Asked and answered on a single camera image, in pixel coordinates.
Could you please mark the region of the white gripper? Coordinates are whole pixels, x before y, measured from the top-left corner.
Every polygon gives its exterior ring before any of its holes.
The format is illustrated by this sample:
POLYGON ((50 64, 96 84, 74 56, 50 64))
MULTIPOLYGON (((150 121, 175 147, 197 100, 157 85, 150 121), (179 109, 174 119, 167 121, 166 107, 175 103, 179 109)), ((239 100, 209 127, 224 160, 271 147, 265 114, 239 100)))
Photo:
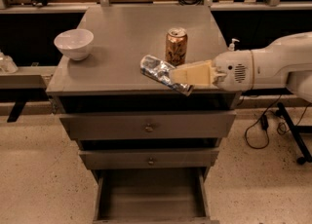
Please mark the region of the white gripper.
POLYGON ((247 91, 253 85, 251 51, 225 52, 210 60, 183 64, 169 72, 173 83, 209 86, 213 82, 226 91, 247 91))

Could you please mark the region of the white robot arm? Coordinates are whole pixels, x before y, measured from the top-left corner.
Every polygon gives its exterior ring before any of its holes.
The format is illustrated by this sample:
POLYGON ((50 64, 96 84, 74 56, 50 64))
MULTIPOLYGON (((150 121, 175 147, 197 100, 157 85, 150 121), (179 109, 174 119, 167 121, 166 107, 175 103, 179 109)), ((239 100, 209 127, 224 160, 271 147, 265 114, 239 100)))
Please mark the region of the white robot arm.
POLYGON ((228 51, 182 65, 169 76, 174 83, 229 92, 285 88, 311 102, 312 33, 281 37, 262 49, 228 51))

